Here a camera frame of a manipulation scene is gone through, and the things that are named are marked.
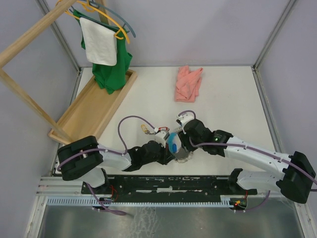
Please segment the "keyring holder with blue handle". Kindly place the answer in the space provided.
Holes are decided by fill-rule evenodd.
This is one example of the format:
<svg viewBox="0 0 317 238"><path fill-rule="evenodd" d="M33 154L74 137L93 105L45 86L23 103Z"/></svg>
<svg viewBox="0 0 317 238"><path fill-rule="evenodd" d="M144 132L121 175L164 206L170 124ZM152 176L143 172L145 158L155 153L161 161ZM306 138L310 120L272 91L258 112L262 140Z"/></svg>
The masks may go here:
<svg viewBox="0 0 317 238"><path fill-rule="evenodd" d="M169 151L171 153L172 153L172 150L171 150L172 144L173 143L177 144L178 152L172 153L175 156L174 160L178 163L186 163L192 159L193 152L188 152L186 149L184 149L182 147L182 143L181 143L181 140L180 140L179 135L178 135L179 132L180 132L180 129L175 129L172 133L170 133L170 135L166 141L166 144L167 144Z"/></svg>

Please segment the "red tagged key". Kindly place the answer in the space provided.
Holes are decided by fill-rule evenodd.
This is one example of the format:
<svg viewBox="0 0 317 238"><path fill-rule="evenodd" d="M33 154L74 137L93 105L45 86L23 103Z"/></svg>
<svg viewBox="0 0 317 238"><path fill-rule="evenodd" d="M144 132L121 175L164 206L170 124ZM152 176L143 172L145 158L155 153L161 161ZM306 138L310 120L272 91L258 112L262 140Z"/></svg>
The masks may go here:
<svg viewBox="0 0 317 238"><path fill-rule="evenodd" d="M169 131L169 128L167 126L159 127L159 131Z"/></svg>

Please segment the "blue tagged key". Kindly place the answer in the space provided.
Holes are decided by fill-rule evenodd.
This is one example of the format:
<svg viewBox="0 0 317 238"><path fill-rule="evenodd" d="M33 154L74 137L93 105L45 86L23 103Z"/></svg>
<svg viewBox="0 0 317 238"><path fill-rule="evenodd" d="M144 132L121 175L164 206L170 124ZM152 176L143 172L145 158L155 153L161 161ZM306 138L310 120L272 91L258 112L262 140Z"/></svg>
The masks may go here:
<svg viewBox="0 0 317 238"><path fill-rule="evenodd" d="M177 153L178 152L177 144L173 143L172 146L171 146L171 150L172 150L172 153Z"/></svg>

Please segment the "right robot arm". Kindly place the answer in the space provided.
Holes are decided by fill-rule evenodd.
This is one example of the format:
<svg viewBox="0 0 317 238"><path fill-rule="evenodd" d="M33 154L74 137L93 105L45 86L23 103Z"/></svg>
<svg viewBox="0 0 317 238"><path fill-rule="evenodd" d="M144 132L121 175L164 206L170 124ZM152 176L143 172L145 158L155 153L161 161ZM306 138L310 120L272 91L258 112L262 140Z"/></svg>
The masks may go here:
<svg viewBox="0 0 317 238"><path fill-rule="evenodd" d="M188 151L202 149L210 155L236 159L260 169L259 172L235 169L227 182L231 193L258 189L278 191L284 197L305 204L316 173L304 153L292 155L254 146L223 130L211 131L194 117L177 119L181 127L182 145Z"/></svg>

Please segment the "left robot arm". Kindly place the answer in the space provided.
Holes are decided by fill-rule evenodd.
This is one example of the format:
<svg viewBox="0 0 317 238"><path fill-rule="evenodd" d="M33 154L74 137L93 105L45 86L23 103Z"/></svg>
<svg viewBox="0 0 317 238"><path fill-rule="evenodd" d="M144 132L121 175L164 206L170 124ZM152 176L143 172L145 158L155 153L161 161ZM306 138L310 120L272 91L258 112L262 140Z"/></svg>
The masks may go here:
<svg viewBox="0 0 317 238"><path fill-rule="evenodd" d="M79 179L98 193L105 193L109 189L109 180L102 166L133 172L149 163L166 165L178 151L179 147L175 143L162 145L151 140L125 153L102 146L94 136L87 136L58 149L57 170L64 181Z"/></svg>

